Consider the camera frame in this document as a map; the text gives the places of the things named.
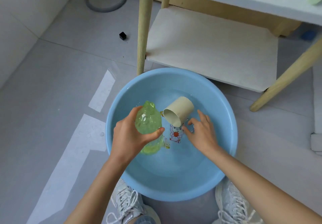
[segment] hand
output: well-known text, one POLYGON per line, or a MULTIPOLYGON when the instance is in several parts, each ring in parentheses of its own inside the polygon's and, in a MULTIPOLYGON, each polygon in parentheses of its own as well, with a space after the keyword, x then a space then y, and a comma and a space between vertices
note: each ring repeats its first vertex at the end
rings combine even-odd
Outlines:
POLYGON ((161 127, 153 133, 141 134, 135 128, 135 118, 142 106, 135 107, 123 120, 116 123, 110 157, 117 157, 122 163, 129 164, 149 142, 157 139, 163 132, 161 127))
POLYGON ((210 149, 219 148, 219 145, 217 142, 215 129, 209 116, 205 115, 200 110, 198 110, 198 114, 200 121, 195 118, 191 118, 191 120, 188 122, 188 125, 194 125, 195 132, 191 133, 185 126, 183 126, 183 131, 189 138, 190 142, 199 151, 206 155, 210 149))

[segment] blue denim pant leg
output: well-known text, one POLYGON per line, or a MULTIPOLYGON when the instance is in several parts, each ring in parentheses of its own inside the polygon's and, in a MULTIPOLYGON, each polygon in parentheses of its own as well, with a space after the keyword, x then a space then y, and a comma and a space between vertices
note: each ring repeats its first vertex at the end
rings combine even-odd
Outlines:
POLYGON ((150 216, 140 216, 134 224, 156 224, 155 220, 150 216))

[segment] forearm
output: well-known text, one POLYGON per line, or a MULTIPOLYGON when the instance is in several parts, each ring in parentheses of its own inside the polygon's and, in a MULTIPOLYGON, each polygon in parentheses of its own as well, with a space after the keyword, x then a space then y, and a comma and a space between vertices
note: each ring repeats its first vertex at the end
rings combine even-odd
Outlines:
POLYGON ((102 223, 112 192, 126 166, 110 157, 65 224, 102 223))
POLYGON ((292 198, 223 149, 210 149, 206 156, 234 183, 267 224, 322 223, 314 211, 292 198))

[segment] white cup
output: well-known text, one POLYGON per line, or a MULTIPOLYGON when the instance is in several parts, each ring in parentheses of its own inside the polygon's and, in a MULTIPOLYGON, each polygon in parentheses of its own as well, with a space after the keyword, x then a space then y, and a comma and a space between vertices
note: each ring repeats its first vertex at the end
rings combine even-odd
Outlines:
POLYGON ((193 103, 186 97, 179 97, 163 110, 163 116, 168 123, 180 127, 193 111, 193 103))

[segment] white shoelace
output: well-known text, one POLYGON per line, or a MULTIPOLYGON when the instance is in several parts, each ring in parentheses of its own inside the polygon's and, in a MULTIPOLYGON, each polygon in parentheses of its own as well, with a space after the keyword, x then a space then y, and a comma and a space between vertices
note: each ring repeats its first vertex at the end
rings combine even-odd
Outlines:
POLYGON ((239 196, 234 196, 234 199, 236 199, 236 207, 233 209, 233 211, 236 211, 236 215, 230 216, 226 211, 220 210, 218 211, 218 217, 219 219, 226 224, 261 224, 263 223, 263 220, 260 219, 259 222, 250 222, 256 213, 255 210, 252 211, 251 215, 248 216, 247 209, 245 208, 246 204, 244 200, 239 196), (226 215, 228 218, 232 217, 234 222, 226 221, 223 219, 223 216, 226 215))
POLYGON ((133 210, 133 207, 138 201, 138 193, 137 191, 133 190, 132 192, 129 189, 123 189, 120 191, 117 195, 117 198, 119 198, 117 203, 117 209, 120 213, 119 218, 115 216, 113 212, 110 212, 106 217, 106 223, 107 224, 114 224, 118 221, 121 221, 127 214, 129 214, 133 210), (109 216, 112 215, 115 218, 115 221, 108 222, 109 216))

